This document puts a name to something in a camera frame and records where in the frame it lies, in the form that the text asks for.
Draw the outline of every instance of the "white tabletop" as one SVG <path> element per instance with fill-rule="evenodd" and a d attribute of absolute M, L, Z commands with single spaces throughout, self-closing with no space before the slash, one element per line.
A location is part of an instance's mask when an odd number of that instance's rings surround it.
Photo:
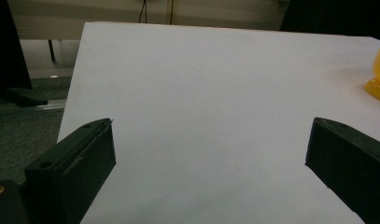
<path fill-rule="evenodd" d="M 380 41 L 86 23 L 59 139 L 113 119 L 82 223 L 363 223 L 304 165 L 314 117 L 380 141 Z"/>

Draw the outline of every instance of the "wall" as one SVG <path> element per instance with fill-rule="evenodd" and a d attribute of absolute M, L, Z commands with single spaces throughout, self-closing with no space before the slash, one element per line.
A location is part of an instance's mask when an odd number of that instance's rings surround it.
<path fill-rule="evenodd" d="M 143 0 L 8 3 L 20 39 L 80 39 L 85 21 L 138 22 L 143 6 Z M 278 30 L 287 5 L 287 0 L 148 0 L 148 23 Z"/>

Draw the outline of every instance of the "chair leg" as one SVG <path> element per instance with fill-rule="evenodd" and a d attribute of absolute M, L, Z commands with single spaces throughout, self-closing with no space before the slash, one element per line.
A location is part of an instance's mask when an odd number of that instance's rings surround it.
<path fill-rule="evenodd" d="M 52 40 L 49 39 L 48 44 L 49 44 L 50 59 L 52 60 L 53 63 L 56 63 L 55 53 L 53 52 Z"/>

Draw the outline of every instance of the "gray floor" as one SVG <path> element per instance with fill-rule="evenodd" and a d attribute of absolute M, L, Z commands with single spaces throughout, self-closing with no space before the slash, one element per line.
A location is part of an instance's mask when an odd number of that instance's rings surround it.
<path fill-rule="evenodd" d="M 26 108 L 0 98 L 0 180 L 22 183 L 24 167 L 56 143 L 79 41 L 52 43 L 56 63 L 50 58 L 47 40 L 21 40 L 33 90 L 12 90 L 49 100 L 49 105 Z"/>

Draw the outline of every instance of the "black cable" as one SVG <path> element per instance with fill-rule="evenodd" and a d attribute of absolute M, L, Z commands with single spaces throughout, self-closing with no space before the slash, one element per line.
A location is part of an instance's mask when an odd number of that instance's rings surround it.
<path fill-rule="evenodd" d="M 143 16 L 143 11 L 145 11 L 146 23 L 147 23 L 147 0 L 143 1 L 143 6 L 141 7 L 140 16 L 139 16 L 139 23 L 141 22 L 141 17 Z"/>
<path fill-rule="evenodd" d="M 172 5 L 170 8 L 170 24 L 172 25 L 173 23 L 173 5 L 175 4 L 175 0 L 172 0 Z"/>
<path fill-rule="evenodd" d="M 144 0 L 145 12 L 146 12 L 146 23 L 147 23 L 147 0 Z"/>

